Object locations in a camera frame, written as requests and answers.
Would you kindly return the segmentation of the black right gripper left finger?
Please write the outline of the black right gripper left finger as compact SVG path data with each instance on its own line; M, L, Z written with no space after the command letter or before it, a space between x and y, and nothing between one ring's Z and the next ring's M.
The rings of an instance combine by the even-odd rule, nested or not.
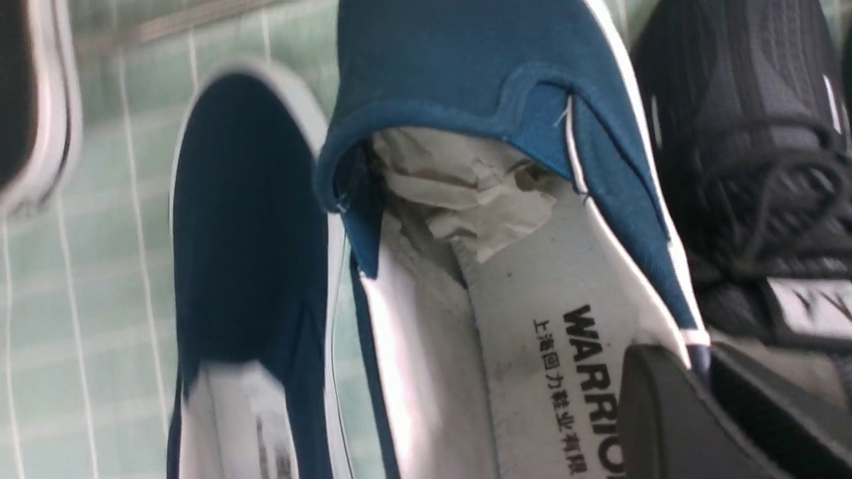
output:
M618 442L627 478L785 478L665 348L624 354Z

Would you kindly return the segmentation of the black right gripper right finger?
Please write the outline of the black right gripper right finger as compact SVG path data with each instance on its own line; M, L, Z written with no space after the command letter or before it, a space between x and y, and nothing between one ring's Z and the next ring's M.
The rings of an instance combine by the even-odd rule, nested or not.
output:
M851 476L851 416L731 345L711 348L711 384L722 409L794 478Z

